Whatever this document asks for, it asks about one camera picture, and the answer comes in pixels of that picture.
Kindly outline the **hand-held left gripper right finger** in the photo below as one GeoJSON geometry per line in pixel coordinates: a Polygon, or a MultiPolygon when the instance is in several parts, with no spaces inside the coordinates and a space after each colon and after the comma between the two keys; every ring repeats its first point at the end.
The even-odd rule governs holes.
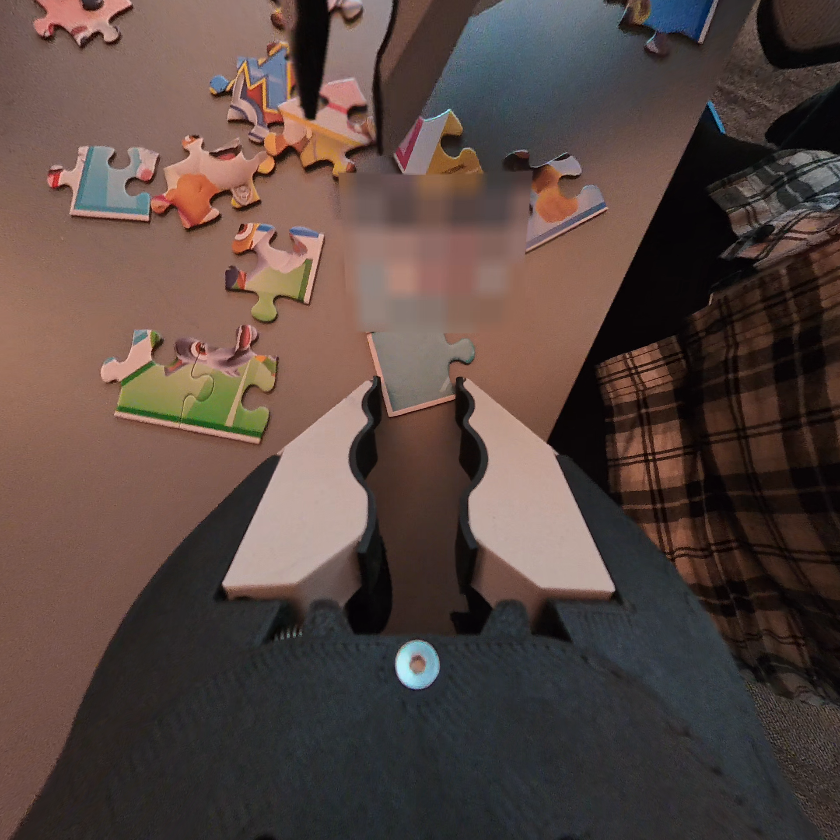
{"type": "Polygon", "coordinates": [[[458,503],[456,573],[467,611],[458,634],[477,634],[501,602],[531,626],[547,602],[608,601],[616,593],[551,446],[476,383],[459,377],[458,462],[469,484],[458,503]]]}

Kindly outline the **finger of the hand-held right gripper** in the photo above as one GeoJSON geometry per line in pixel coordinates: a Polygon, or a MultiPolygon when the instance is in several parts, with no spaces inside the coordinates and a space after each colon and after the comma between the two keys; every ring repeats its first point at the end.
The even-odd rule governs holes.
{"type": "Polygon", "coordinates": [[[393,1],[373,75],[376,148],[396,151],[421,115],[478,1],[393,1]]]}
{"type": "Polygon", "coordinates": [[[292,55],[305,119],[315,120],[329,42],[327,1],[294,1],[291,6],[292,55]]]}

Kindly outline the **blue yellow zigzag puzzle piece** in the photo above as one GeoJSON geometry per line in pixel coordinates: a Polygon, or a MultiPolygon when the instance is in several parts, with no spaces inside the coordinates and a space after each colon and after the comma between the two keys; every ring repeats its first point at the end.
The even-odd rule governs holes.
{"type": "Polygon", "coordinates": [[[282,123],[280,105],[291,99],[295,87],[288,43],[269,44],[263,58],[238,57],[232,78],[215,75],[208,86],[215,97],[231,97],[226,120],[249,123],[248,138],[263,144],[270,127],[282,123]]]}

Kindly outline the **yellow pink corner puzzle piece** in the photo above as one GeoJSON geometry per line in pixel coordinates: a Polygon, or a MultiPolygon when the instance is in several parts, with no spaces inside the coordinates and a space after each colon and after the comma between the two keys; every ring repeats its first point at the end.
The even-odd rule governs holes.
{"type": "Polygon", "coordinates": [[[419,118],[393,154],[399,171],[405,175],[479,175],[483,173],[475,150],[465,147],[456,157],[441,143],[458,138],[463,126],[452,109],[436,117],[419,118]]]}

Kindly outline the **yellow white pink puzzle piece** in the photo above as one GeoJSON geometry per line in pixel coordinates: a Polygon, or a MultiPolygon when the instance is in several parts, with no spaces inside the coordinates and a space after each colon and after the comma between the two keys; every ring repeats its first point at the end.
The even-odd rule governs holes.
{"type": "Polygon", "coordinates": [[[355,163],[348,153],[375,142],[375,118],[368,115],[361,122],[350,119],[352,109],[363,109],[367,101],[358,81],[353,78],[331,80],[322,85],[316,117],[307,119],[296,96],[280,107],[282,131],[270,132],[264,139],[266,152],[278,156],[292,148],[301,165],[308,167],[321,161],[332,163],[332,173],[355,172],[355,163]]]}

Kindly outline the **green striped edge puzzle piece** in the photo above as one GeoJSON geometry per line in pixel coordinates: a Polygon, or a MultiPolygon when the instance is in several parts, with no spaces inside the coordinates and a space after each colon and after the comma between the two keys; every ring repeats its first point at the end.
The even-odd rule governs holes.
{"type": "Polygon", "coordinates": [[[251,387],[271,392],[277,381],[277,357],[255,352],[257,327],[243,324],[237,329],[231,348],[209,345],[195,338],[175,341],[180,362],[202,385],[199,396],[188,396],[183,404],[181,425],[188,430],[257,445],[270,418],[264,406],[243,405],[251,387]]]}

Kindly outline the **teal husky dog puzzle section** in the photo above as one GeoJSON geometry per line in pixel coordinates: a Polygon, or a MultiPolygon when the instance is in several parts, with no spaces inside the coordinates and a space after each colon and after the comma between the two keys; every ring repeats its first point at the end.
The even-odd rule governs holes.
{"type": "Polygon", "coordinates": [[[378,331],[367,340],[389,417],[453,401],[449,365],[470,364],[476,356],[471,339],[450,343],[441,332],[378,331]]]}

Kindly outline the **green white dog puzzle piece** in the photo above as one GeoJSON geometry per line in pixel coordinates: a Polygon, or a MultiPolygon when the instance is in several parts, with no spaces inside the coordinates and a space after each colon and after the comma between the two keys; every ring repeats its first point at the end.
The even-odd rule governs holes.
{"type": "Polygon", "coordinates": [[[289,229],[291,250],[286,251],[272,246],[276,234],[272,225],[241,224],[232,250],[237,255],[254,252],[257,263],[250,272],[236,266],[229,266],[225,271],[228,291],[248,291],[257,295],[251,316],[258,322],[269,323],[277,319],[277,298],[309,304],[324,245],[324,234],[309,227],[295,226],[289,229]]]}

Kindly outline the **grey desk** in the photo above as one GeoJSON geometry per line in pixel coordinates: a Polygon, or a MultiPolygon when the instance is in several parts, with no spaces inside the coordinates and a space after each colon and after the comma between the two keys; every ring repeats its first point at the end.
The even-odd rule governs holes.
{"type": "MultiPolygon", "coordinates": [[[[644,52],[604,2],[502,2],[469,22],[422,113],[453,109],[486,172],[505,154],[571,152],[608,211],[528,255],[498,321],[454,365],[546,438],[620,287],[753,2],[720,2],[705,44],[644,52]]],[[[279,34],[269,2],[134,2],[120,42],[38,37],[33,2],[2,2],[2,838],[16,829],[66,740],[111,636],[184,537],[264,458],[374,373],[345,293],[337,185],[290,152],[256,178],[261,204],[186,231],[71,217],[46,183],[77,148],[180,160],[187,134],[245,137],[208,90],[279,34]],[[248,392],[270,420],[260,445],[113,416],[100,365],[134,329],[230,345],[252,297],[224,270],[243,222],[325,233],[311,305],[282,301],[258,348],[276,388],[248,392]]]]}

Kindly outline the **orange white badge puzzle piece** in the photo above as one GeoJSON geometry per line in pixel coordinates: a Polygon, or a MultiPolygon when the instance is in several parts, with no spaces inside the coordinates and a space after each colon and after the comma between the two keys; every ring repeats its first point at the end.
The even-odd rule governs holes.
{"type": "Polygon", "coordinates": [[[275,159],[266,151],[246,158],[239,140],[208,151],[203,138],[191,134],[185,136],[182,147],[186,158],[165,167],[167,189],[153,196],[150,206],[156,214],[175,207],[186,229],[208,224],[219,216],[212,206],[217,194],[231,193],[232,207],[237,209],[258,203],[254,176],[268,175],[275,168],[275,159]]]}

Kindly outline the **plaid clothing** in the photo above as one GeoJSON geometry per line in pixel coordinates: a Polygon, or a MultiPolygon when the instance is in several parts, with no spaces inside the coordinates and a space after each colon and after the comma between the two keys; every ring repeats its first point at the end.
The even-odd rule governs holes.
{"type": "Polygon", "coordinates": [[[610,490],[743,671],[838,704],[838,154],[777,150],[708,191],[721,257],[749,264],[597,367],[610,490]]]}

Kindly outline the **blue puzzle piece with dog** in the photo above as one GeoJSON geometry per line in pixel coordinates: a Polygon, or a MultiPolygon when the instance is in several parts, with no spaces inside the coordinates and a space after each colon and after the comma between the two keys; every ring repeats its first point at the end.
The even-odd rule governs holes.
{"type": "Polygon", "coordinates": [[[574,196],[561,190],[561,182],[582,175],[578,160],[568,152],[533,164],[527,150],[515,150],[502,162],[510,172],[529,172],[531,192],[526,238],[526,253],[549,243],[607,211],[607,204],[596,185],[583,185],[574,196]]]}

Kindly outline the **pink badge puzzle piece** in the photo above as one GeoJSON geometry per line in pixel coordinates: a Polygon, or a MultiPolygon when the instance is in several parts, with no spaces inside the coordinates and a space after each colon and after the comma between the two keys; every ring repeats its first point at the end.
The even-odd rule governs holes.
{"type": "Polygon", "coordinates": [[[51,39],[55,30],[62,28],[79,47],[84,47],[96,35],[101,35],[107,45],[118,42],[121,33],[112,19],[133,6],[131,1],[37,1],[37,4],[45,12],[34,20],[36,34],[51,39]]]}

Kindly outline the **teal striped edge puzzle piece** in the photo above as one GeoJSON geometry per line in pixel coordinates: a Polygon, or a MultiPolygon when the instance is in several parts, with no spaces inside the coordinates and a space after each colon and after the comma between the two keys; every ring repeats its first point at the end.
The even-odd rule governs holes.
{"type": "Polygon", "coordinates": [[[111,167],[115,150],[103,145],[83,145],[78,149],[72,170],[56,164],[49,168],[47,183],[57,189],[69,186],[73,191],[70,215],[122,219],[149,223],[151,196],[147,192],[130,195],[125,185],[130,180],[151,182],[160,155],[141,147],[128,149],[129,165],[111,167]]]}

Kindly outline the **blue sky puzzle section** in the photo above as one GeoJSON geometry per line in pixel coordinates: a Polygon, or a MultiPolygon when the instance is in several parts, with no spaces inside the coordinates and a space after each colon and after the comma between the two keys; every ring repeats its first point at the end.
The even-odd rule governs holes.
{"type": "Polygon", "coordinates": [[[654,57],[669,54],[669,36],[680,35],[701,46],[718,1],[625,1],[618,22],[623,28],[646,28],[652,34],[644,49],[654,57]]]}

